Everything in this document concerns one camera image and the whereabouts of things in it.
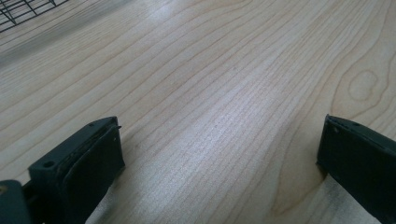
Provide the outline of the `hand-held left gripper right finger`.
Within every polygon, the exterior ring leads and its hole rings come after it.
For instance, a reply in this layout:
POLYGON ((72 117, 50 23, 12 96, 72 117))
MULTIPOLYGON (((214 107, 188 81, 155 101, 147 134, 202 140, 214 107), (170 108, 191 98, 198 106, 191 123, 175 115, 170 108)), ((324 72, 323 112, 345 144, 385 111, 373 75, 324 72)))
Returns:
POLYGON ((396 224, 396 142, 328 115, 317 164, 382 224, 396 224))

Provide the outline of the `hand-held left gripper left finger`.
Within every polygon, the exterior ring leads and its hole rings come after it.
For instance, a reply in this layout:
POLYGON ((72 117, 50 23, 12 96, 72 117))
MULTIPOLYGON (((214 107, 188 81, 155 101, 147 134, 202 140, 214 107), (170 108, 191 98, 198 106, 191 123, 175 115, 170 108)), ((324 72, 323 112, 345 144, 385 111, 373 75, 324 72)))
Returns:
POLYGON ((34 223, 84 224, 124 167, 118 120, 84 126, 28 168, 34 223))

